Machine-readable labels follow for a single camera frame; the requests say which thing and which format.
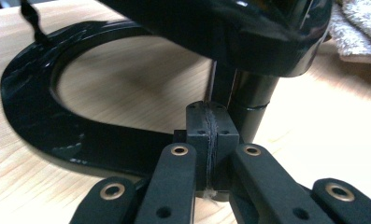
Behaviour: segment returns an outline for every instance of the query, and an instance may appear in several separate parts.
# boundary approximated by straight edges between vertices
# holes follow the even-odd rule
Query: gray knit fabric
[[[371,37],[371,0],[343,0],[345,17]]]
[[[335,40],[342,60],[371,63],[371,38],[353,26],[337,4],[333,6],[330,34]]]

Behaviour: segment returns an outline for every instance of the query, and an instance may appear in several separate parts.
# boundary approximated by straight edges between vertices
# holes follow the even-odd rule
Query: metal grommet
[[[335,183],[327,184],[325,190],[331,196],[343,202],[352,202],[355,199],[354,194],[349,189]]]
[[[120,183],[111,183],[105,185],[100,191],[100,197],[104,200],[114,200],[120,198],[126,188]]]
[[[246,152],[247,154],[249,154],[251,156],[261,155],[261,150],[259,148],[256,148],[256,147],[245,146],[244,147],[244,152]]]
[[[171,153],[175,156],[183,156],[188,153],[188,148],[186,147],[173,147],[171,148]]]

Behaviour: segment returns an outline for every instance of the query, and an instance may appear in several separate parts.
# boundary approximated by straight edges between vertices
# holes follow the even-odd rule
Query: wooden surface
[[[48,33],[121,19],[89,0],[36,6]],[[0,76],[31,42],[19,9],[0,10]],[[71,63],[59,92],[89,119],[172,133],[185,127],[185,105],[202,99],[208,67],[209,60],[159,37],[125,39]],[[334,44],[323,44],[306,74],[280,80],[255,143],[307,187],[334,177],[371,197],[371,65],[340,62]],[[67,223],[101,178],[42,159],[11,130],[0,103],[0,223]],[[235,223],[228,203],[197,199],[195,210],[196,223]]]

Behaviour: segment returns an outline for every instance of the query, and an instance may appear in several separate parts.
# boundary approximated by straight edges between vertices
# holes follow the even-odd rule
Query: screw hole
[[[333,188],[333,192],[341,196],[349,196],[345,190],[340,189],[340,188]]]
[[[171,209],[169,207],[161,207],[156,211],[156,216],[159,218],[167,218],[171,216]]]
[[[112,196],[119,193],[120,189],[117,186],[112,186],[106,189],[106,195]]]
[[[255,147],[245,147],[244,151],[251,156],[261,155],[261,150]]]
[[[355,199],[354,194],[349,189],[335,183],[327,184],[325,190],[331,196],[343,202],[352,202]]]
[[[305,211],[304,209],[302,208],[294,208],[293,209],[293,214],[302,219],[302,220],[308,220],[309,219],[309,215],[308,215],[308,212]]]
[[[120,198],[125,191],[124,185],[111,183],[105,185],[100,191],[100,197],[104,200],[114,200]]]
[[[183,156],[188,153],[188,148],[186,147],[173,147],[171,153],[175,156]]]

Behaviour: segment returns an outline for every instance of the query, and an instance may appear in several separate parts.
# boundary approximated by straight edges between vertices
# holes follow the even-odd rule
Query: black vertical pole
[[[229,105],[235,79],[235,68],[213,62],[205,102],[212,101],[227,107]]]
[[[244,142],[254,139],[277,84],[278,77],[237,70],[228,112]]]

